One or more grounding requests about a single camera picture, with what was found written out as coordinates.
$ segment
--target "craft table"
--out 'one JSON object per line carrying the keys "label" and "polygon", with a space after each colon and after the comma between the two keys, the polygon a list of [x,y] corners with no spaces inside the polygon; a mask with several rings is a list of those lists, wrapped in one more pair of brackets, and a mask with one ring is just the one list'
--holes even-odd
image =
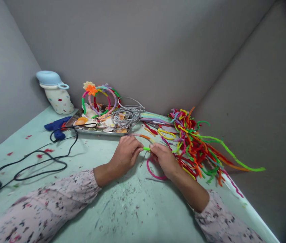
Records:
{"label": "craft table", "polygon": [[[17,161],[24,155],[50,142],[44,125],[63,116],[55,113],[51,107],[44,110],[29,123],[0,144],[0,167]],[[151,136],[141,123],[132,128],[132,132]],[[74,132],[65,131],[66,137]],[[153,138],[161,142],[160,136]],[[144,146],[149,141],[138,137]],[[118,144],[119,137],[79,134],[78,142],[67,158],[62,158],[68,167],[59,173],[41,175],[26,181],[13,181],[0,191],[0,214],[18,198],[28,192],[48,185],[55,180],[68,177],[84,169],[90,169],[107,163]],[[44,147],[53,149],[52,156],[67,154],[73,138]],[[195,222],[191,209],[185,199],[170,181],[155,182],[146,168],[146,154],[142,167],[144,152],[137,159],[136,166],[123,178],[105,187],[96,200],[73,220],[69,221],[55,236],[54,242],[206,242],[205,237]],[[25,161],[9,166],[0,172],[0,180],[7,183],[21,169],[47,159],[40,159],[36,154]],[[61,168],[60,164],[47,162],[37,168],[27,170],[22,177],[39,171]],[[247,225],[253,228],[266,242],[278,242],[251,204],[238,196],[229,186],[217,185],[215,180],[210,185],[206,179],[198,182],[206,189],[216,190],[225,205]]]}

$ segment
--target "bottle handle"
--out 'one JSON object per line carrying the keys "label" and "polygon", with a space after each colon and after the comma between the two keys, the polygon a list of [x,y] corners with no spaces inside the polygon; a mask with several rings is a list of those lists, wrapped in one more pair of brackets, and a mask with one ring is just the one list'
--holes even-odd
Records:
{"label": "bottle handle", "polygon": [[59,84],[58,84],[58,87],[59,87],[60,89],[68,89],[68,88],[70,88],[69,85],[67,85],[67,84],[65,84],[65,83],[59,83]]}

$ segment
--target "light blue bottle cap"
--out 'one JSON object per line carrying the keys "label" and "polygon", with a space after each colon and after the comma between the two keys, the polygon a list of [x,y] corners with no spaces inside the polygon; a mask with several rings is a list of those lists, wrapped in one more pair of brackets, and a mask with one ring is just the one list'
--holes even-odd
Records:
{"label": "light blue bottle cap", "polygon": [[60,76],[52,71],[39,71],[36,73],[36,77],[42,85],[58,85],[62,83]]}

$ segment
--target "pipe cleaner flower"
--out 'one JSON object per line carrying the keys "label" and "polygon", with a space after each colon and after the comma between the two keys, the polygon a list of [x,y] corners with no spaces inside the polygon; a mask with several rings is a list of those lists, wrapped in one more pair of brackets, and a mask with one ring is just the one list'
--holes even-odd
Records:
{"label": "pipe cleaner flower", "polygon": [[89,85],[89,86],[86,88],[86,91],[88,91],[88,94],[89,94],[89,95],[93,95],[93,96],[95,96],[96,93],[98,92],[98,90],[96,89],[96,87],[93,86],[93,85]]}
{"label": "pipe cleaner flower", "polygon": [[92,83],[92,82],[88,82],[88,81],[87,81],[87,82],[83,83],[83,88],[84,88],[84,89],[87,89],[89,85],[91,85],[91,86],[94,86],[94,87],[95,87],[95,84],[94,84],[94,83]]}
{"label": "pipe cleaner flower", "polygon": [[[102,85],[103,87],[106,87],[106,88],[108,88],[108,89],[112,89],[110,86],[108,86],[108,84],[105,84],[105,85]],[[108,89],[102,89],[102,91],[105,93],[105,92],[107,92],[107,93],[109,93],[110,91],[108,90]]]}

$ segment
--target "metal tray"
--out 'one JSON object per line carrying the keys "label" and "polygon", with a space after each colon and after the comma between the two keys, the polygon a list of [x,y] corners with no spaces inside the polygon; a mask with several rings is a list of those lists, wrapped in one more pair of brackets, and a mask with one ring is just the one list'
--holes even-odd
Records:
{"label": "metal tray", "polygon": [[[72,126],[73,123],[82,116],[82,114],[83,114],[83,109],[80,108],[65,125],[67,127]],[[85,134],[92,134],[92,135],[108,135],[108,136],[116,136],[116,137],[125,136],[131,130],[131,128],[128,128],[127,133],[116,133],[116,132],[94,131],[88,127],[83,127],[82,129],[79,129],[79,128],[75,128],[75,129],[77,129],[78,133],[85,133]]]}

